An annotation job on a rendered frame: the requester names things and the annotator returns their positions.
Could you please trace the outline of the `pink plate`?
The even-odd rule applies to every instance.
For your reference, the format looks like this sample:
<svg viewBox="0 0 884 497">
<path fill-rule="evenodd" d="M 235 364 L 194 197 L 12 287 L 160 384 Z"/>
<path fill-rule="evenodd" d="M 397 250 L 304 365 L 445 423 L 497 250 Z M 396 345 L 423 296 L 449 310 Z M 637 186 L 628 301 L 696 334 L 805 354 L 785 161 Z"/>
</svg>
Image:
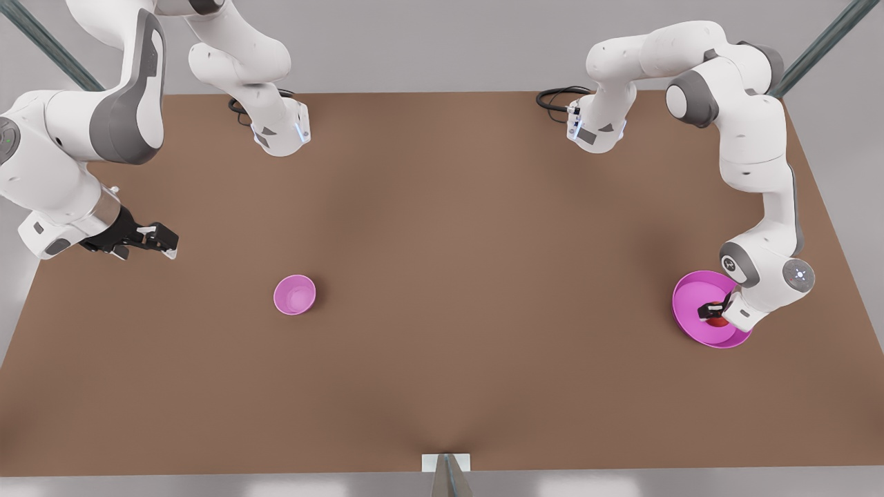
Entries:
<svg viewBox="0 0 884 497">
<path fill-rule="evenodd" d="M 737 347 L 751 336 L 750 331 L 741 331 L 730 323 L 717 327 L 701 320 L 698 314 L 698 309 L 703 304 L 722 301 L 735 287 L 736 283 L 721 273 L 688 273 L 673 290 L 673 318 L 681 330 L 696 342 L 717 349 Z"/>
</svg>

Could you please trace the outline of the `small pink bowl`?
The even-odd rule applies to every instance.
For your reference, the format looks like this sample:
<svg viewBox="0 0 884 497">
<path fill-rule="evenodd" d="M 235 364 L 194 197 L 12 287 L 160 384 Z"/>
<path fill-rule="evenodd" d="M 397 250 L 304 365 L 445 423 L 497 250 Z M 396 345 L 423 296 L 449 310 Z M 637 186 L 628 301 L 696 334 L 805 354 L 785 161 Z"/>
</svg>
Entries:
<svg viewBox="0 0 884 497">
<path fill-rule="evenodd" d="M 300 315 L 312 308 L 317 292 L 315 283 L 306 275 L 290 275 L 275 287 L 273 304 L 285 315 Z"/>
</svg>

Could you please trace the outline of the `silver frame post with foot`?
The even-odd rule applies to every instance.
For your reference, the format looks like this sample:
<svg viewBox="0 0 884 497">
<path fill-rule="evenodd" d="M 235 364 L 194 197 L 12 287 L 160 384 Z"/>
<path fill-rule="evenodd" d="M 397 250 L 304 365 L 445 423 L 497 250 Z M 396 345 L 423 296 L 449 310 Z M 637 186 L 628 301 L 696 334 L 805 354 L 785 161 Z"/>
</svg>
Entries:
<svg viewBox="0 0 884 497">
<path fill-rule="evenodd" d="M 470 470 L 470 454 L 422 455 L 422 472 L 434 473 L 430 497 L 474 497 L 466 478 Z"/>
</svg>

